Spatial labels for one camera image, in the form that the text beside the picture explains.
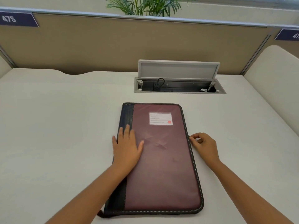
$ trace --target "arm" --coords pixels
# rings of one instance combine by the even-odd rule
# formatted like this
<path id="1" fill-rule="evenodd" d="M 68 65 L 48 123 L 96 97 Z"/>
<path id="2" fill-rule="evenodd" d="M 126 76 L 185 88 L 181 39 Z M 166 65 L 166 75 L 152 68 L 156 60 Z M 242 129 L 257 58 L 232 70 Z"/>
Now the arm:
<path id="1" fill-rule="evenodd" d="M 190 136 L 190 141 L 218 177 L 247 224 L 292 224 L 219 160 L 216 142 L 209 135 L 196 133 Z"/>
<path id="2" fill-rule="evenodd" d="M 119 129 L 118 143 L 113 136 L 113 164 L 87 188 L 58 211 L 46 224 L 89 224 L 118 184 L 137 164 L 143 141 L 136 147 L 135 132 L 129 125 Z"/>

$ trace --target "person's left hand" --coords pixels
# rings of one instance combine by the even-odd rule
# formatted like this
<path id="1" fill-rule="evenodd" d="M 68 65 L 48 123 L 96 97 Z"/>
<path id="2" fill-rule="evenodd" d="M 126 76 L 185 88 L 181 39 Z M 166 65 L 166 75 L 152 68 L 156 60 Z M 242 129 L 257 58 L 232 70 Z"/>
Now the person's left hand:
<path id="1" fill-rule="evenodd" d="M 138 148 L 136 146 L 135 131 L 130 131 L 130 126 L 127 125 L 124 132 L 123 128 L 119 128 L 118 143 L 115 136 L 112 137 L 113 145 L 113 166 L 124 171 L 127 176 L 130 171 L 136 166 L 141 156 L 144 141 L 141 141 Z"/>

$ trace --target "wall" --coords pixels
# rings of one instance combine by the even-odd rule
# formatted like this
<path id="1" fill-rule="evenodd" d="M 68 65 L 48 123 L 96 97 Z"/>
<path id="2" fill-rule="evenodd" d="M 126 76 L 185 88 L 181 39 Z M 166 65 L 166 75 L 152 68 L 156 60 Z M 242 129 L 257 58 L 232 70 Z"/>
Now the wall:
<path id="1" fill-rule="evenodd" d="M 245 78 L 299 135 L 299 59 L 279 46 L 267 47 Z"/>
<path id="2" fill-rule="evenodd" d="M 6 61 L 0 56 L 0 78 L 11 70 L 11 67 Z"/>
<path id="3" fill-rule="evenodd" d="M 118 9 L 107 9 L 106 0 L 0 0 L 5 7 L 38 8 L 83 12 L 122 14 Z M 228 6 L 204 3 L 181 3 L 179 18 L 220 21 L 243 21 L 269 24 L 299 24 L 299 11 Z"/>

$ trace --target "green plant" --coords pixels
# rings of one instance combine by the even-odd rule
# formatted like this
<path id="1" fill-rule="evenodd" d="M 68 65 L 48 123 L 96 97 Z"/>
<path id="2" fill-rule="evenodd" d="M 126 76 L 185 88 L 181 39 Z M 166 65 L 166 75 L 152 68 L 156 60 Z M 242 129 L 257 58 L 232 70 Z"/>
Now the green plant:
<path id="1" fill-rule="evenodd" d="M 126 15 L 168 16 L 181 8 L 181 0 L 107 0 L 107 8 L 118 8 Z"/>

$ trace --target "white desk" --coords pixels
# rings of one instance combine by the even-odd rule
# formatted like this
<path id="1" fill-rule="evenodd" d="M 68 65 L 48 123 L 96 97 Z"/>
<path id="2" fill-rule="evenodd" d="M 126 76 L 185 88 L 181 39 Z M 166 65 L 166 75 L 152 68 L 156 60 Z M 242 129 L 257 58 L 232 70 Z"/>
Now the white desk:
<path id="1" fill-rule="evenodd" d="M 123 102 L 178 103 L 189 134 L 206 132 L 221 160 L 299 222 L 299 137 L 239 75 L 218 75 L 220 94 L 133 93 L 137 73 L 13 69 L 0 79 L 0 223 L 43 223 L 112 162 Z M 189 216 L 93 223 L 245 223 L 194 152 L 204 209 Z"/>

